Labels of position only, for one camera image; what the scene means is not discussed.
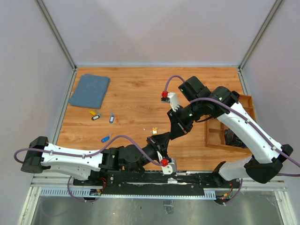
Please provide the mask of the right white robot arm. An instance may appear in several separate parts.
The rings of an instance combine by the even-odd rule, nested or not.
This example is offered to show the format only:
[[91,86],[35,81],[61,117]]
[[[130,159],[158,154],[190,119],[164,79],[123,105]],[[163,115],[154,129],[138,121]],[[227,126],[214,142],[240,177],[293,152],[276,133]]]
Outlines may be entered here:
[[195,76],[183,80],[178,88],[189,105],[182,107],[174,92],[164,90],[161,95],[161,101],[171,105],[167,113],[171,123],[170,139],[186,135],[194,122],[207,115],[232,130],[252,154],[243,160],[221,162],[212,176],[215,186],[222,188],[230,180],[242,178],[265,184],[280,174],[293,148],[275,141],[250,117],[239,102],[239,93],[223,86],[210,91]]

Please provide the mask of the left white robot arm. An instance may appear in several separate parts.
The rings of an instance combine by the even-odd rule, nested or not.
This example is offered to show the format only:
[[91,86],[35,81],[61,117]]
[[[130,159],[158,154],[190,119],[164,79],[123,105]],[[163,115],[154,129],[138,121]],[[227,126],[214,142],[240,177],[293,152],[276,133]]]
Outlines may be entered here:
[[22,172],[61,173],[94,186],[100,181],[100,172],[143,172],[148,163],[160,166],[163,174],[174,173],[176,162],[167,155],[169,140],[169,133],[150,136],[141,148],[132,138],[118,135],[99,150],[77,150],[49,143],[47,137],[39,136],[28,148],[17,150],[14,159],[22,165]]

